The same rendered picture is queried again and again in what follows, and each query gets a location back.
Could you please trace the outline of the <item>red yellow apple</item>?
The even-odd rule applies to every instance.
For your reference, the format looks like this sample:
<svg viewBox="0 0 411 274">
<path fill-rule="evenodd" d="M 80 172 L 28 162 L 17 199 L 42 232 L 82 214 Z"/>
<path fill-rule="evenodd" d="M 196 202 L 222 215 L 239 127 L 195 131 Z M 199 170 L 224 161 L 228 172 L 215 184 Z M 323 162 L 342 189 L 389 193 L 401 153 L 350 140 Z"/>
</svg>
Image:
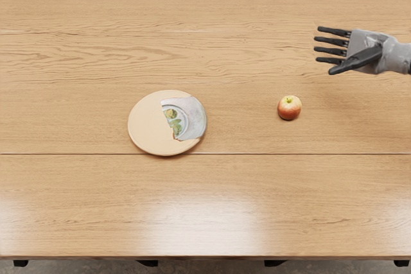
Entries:
<svg viewBox="0 0 411 274">
<path fill-rule="evenodd" d="M 296 119 L 302 110 L 301 100 L 294 95 L 282 97 L 277 104 L 277 113 L 279 117 L 291 121 Z"/>
</svg>

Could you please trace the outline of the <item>beige plate with printed pattern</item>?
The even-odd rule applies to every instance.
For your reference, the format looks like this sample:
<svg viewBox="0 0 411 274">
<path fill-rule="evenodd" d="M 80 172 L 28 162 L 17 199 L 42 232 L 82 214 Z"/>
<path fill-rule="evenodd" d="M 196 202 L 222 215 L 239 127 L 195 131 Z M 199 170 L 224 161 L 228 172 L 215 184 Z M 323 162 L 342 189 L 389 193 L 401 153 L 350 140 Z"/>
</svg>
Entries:
<svg viewBox="0 0 411 274">
<path fill-rule="evenodd" d="M 200 142 L 206 128 L 204 106 L 180 90 L 160 90 L 143 97 L 128 117 L 128 134 L 133 143 L 159 156 L 190 150 Z"/>
</svg>

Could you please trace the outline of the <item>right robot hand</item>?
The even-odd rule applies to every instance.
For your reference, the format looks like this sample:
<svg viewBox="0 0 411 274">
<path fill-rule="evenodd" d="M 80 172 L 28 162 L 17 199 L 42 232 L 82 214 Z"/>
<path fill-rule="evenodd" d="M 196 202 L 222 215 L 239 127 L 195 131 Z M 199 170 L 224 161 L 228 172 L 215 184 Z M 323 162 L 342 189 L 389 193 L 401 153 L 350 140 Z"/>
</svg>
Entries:
<svg viewBox="0 0 411 274">
<path fill-rule="evenodd" d="M 395 37 L 367 30 L 342 30 L 319 26 L 317 31 L 334 37 L 315 37 L 314 41 L 331 47 L 315 47 L 326 53 L 317 62 L 331 64 L 328 74 L 348 71 L 378 75 L 385 72 L 411 75 L 411 43 L 400 43 Z"/>
</svg>

